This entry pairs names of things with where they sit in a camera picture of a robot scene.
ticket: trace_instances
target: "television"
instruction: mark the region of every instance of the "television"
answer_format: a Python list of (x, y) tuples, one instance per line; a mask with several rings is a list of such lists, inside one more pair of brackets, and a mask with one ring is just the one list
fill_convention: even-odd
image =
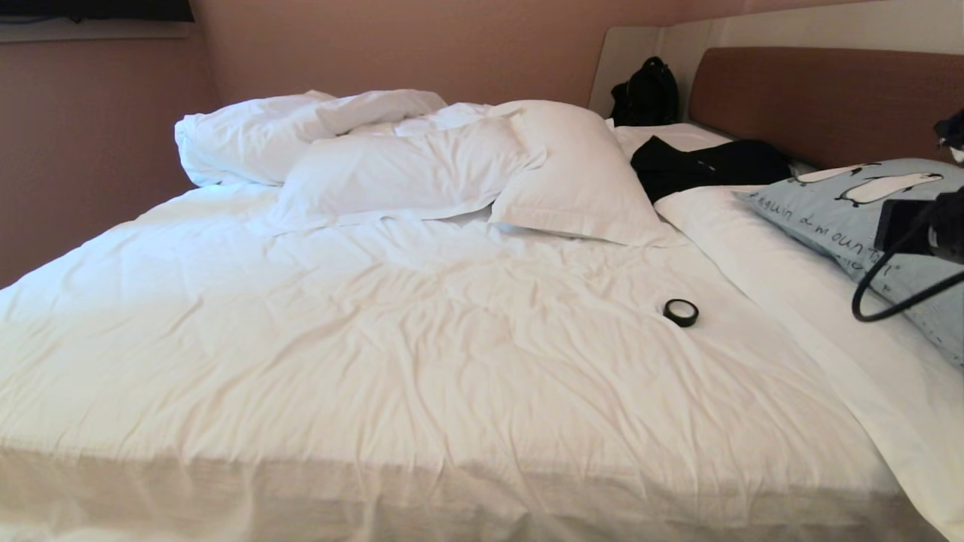
[(194, 22), (189, 0), (0, 0), (0, 17)]

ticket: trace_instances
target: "tape roll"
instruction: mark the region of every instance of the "tape roll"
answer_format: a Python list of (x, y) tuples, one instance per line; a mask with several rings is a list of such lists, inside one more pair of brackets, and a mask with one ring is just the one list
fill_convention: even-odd
[(681, 328), (692, 327), (700, 317), (700, 310), (685, 299), (672, 299), (663, 308), (663, 316)]

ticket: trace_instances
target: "penguin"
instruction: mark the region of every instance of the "penguin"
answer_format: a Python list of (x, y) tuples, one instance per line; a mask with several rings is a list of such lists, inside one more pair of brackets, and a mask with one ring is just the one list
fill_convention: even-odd
[(915, 186), (943, 180), (941, 174), (916, 173), (905, 176), (872, 176), (866, 182), (840, 194), (836, 201), (853, 203), (854, 207), (879, 202), (900, 192), (907, 192)]
[(799, 182), (802, 186), (808, 184), (813, 184), (815, 182), (821, 182), (828, 178), (833, 178), (835, 176), (843, 175), (850, 172), (850, 176), (857, 176), (857, 174), (863, 172), (866, 168), (871, 166), (882, 166), (880, 162), (870, 162), (868, 164), (861, 164), (858, 166), (847, 166), (845, 168), (837, 168), (834, 170), (823, 170), (820, 172), (813, 172), (811, 174), (806, 174), (802, 176), (795, 177), (793, 180)]

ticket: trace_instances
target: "white bedsheet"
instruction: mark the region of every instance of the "white bedsheet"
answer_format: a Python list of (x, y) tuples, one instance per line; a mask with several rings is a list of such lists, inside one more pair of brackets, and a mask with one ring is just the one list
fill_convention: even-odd
[[(731, 190), (688, 190), (656, 208), (797, 337), (921, 513), (949, 540), (964, 542), (964, 378), (907, 318), (858, 322), (850, 312), (856, 286), (837, 263), (760, 218)], [(885, 307), (867, 296), (866, 312)]]
[(733, 141), (695, 124), (684, 122), (667, 126), (617, 126), (613, 128), (613, 133), (616, 134), (616, 139), (626, 158), (632, 158), (636, 151), (653, 136), (686, 152), (717, 147)]
[(276, 193), (195, 190), (0, 291), (0, 539), (933, 539), (692, 245), (248, 232)]

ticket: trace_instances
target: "headboard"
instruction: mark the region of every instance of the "headboard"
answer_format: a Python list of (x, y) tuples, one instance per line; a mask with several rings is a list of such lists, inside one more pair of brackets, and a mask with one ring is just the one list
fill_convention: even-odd
[(964, 108), (964, 56), (796, 47), (707, 50), (689, 116), (820, 168), (950, 160), (933, 125)]

